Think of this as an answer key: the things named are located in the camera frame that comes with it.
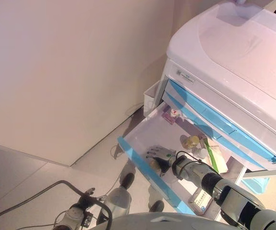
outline open drawer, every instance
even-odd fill
[[[162,102],[127,136],[119,138],[118,141],[136,167],[176,211],[194,214],[188,201],[197,187],[191,182],[178,180],[173,175],[172,169],[169,169],[163,177],[159,177],[158,173],[149,166],[146,158],[146,153],[152,146],[160,145],[167,149],[185,150],[180,142],[182,135],[198,136],[203,134],[192,125],[190,120],[183,116],[178,117],[175,123],[171,125],[162,117],[167,109],[169,109],[169,105]],[[223,173],[222,177],[239,184],[246,168],[231,157],[231,153],[227,148],[220,145],[220,149],[228,167],[228,172]],[[220,217],[219,211],[220,207],[212,201],[203,216],[217,219]]]

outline black cable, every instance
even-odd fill
[[[178,154],[181,153],[181,152],[187,154],[188,156],[192,157],[192,158],[195,160],[195,161],[191,161],[191,162],[198,162],[198,163],[201,163],[201,164],[205,164],[205,165],[207,165],[212,171],[214,171],[217,175],[219,175],[219,173],[218,173],[216,170],[214,170],[210,165],[206,164],[205,162],[202,162],[201,159],[197,159],[196,157],[192,156],[190,153],[188,153],[188,152],[186,152],[186,151],[178,151],[178,152],[176,153],[176,160],[177,160],[177,158],[178,158]],[[179,175],[181,174],[183,168],[184,168],[187,164],[185,164],[185,165],[180,169]]]
[[[190,162],[186,163],[184,166],[182,166],[182,168],[181,168],[180,171],[179,171],[179,176],[181,176],[182,171],[184,170],[184,168],[185,168],[188,164],[191,164],[191,163],[194,163],[194,162],[199,162],[199,161],[190,161]]]
[[[14,205],[14,206],[12,206],[12,207],[10,207],[10,208],[8,208],[8,209],[0,212],[0,216],[2,216],[4,214],[6,214],[6,213],[8,213],[8,212],[10,212],[10,211],[12,211],[12,210],[20,207],[20,206],[22,206],[22,205],[24,205],[24,204],[32,201],[33,199],[37,198],[38,196],[40,196],[41,194],[45,193],[46,191],[50,190],[51,188],[55,187],[58,184],[65,184],[65,185],[67,185],[70,189],[72,189],[78,195],[84,197],[85,199],[91,200],[94,204],[96,204],[96,205],[100,206],[101,208],[103,208],[104,210],[106,210],[107,213],[108,213],[108,224],[106,226],[106,230],[110,230],[111,225],[112,225],[112,212],[111,212],[111,210],[105,204],[103,204],[100,201],[98,201],[96,198],[85,195],[82,191],[80,191],[78,188],[76,188],[75,186],[73,186],[70,182],[64,181],[64,180],[57,181],[54,184],[52,184],[52,185],[48,186],[47,188],[43,189],[39,193],[33,195],[32,197],[30,197],[30,198],[28,198],[28,199],[26,199],[26,200],[18,203],[17,205]]]
[[[16,230],[21,230],[21,229],[30,229],[30,228],[38,228],[38,227],[47,227],[47,226],[53,226],[54,224],[44,224],[44,225],[33,225],[33,226],[26,226],[22,227]]]
[[[178,154],[180,154],[181,152],[183,152],[183,153],[189,155],[189,156],[192,157],[194,160],[199,161],[196,157],[192,156],[190,153],[188,153],[188,152],[186,152],[186,151],[178,151],[178,152],[176,153],[176,160],[177,160],[177,158],[178,158]]]
[[[65,213],[66,211],[67,211],[67,210],[62,211],[61,213],[59,213],[59,214],[56,216],[55,221],[54,221],[54,227],[55,227],[55,225],[56,225],[56,223],[57,223],[57,220],[58,220],[58,218],[60,217],[60,215],[63,214],[63,213]]]

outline yellow bottle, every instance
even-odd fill
[[[190,136],[182,142],[182,147],[187,150],[190,150],[196,147],[199,144],[198,136]]]

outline drawer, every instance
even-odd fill
[[[146,153],[152,146],[160,145],[176,151],[185,150],[180,142],[182,135],[203,134],[201,130],[192,125],[189,119],[183,116],[180,116],[173,125],[168,123],[162,117],[168,109],[169,105],[162,102],[129,134],[124,138],[118,138],[118,142],[135,166],[177,212],[194,214],[188,200],[197,187],[191,182],[178,180],[173,175],[172,169],[169,169],[163,177],[159,177],[158,173],[149,166],[148,159],[146,159]],[[225,147],[220,149],[228,167],[228,172],[223,173],[222,176],[239,184],[246,168],[231,157],[231,152],[228,149]],[[212,201],[203,216],[216,219],[219,217],[219,211],[220,207]]]
[[[276,162],[273,153],[172,80],[166,85],[163,100],[180,110],[209,137],[226,146],[234,156],[236,154],[240,162],[249,162],[245,166],[251,170],[276,169],[272,164]]]

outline floor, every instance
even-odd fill
[[[58,180],[67,180],[80,190],[95,187],[95,195],[105,194],[117,180],[120,172],[132,171],[126,154],[117,146],[117,137],[126,135],[143,119],[142,110],[132,115],[99,144],[80,158],[72,167],[64,167],[16,153],[0,150],[0,211],[34,195]],[[132,196],[130,213],[147,212],[150,199],[149,182],[136,171],[129,188]],[[267,191],[258,198],[266,208],[276,210],[276,178],[270,180]],[[17,229],[23,226],[50,224],[58,213],[68,209],[78,199],[65,185],[58,185],[32,202],[0,217],[1,229]],[[97,216],[98,207],[90,209]],[[166,212],[174,212],[165,202]],[[34,228],[49,230],[52,227]]]

